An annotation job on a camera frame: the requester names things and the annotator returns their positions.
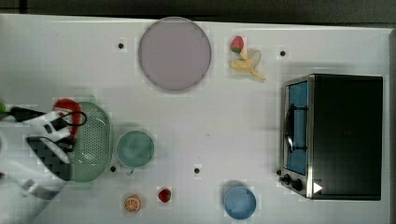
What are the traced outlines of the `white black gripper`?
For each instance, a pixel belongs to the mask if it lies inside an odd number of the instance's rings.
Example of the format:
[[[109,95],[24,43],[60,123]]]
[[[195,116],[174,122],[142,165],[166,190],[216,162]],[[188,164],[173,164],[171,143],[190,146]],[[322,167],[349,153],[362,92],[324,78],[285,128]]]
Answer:
[[[37,127],[44,137],[47,137],[65,152],[72,152],[75,140],[71,137],[71,124],[58,112],[39,112],[14,106],[9,114],[17,122]]]

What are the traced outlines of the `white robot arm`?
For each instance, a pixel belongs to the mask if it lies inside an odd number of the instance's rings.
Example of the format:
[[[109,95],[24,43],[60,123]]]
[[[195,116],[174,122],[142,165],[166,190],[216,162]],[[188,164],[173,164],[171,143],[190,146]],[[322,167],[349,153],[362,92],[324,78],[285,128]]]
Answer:
[[[58,145],[69,136],[55,111],[14,107],[1,119],[1,224],[30,224],[71,180]]]

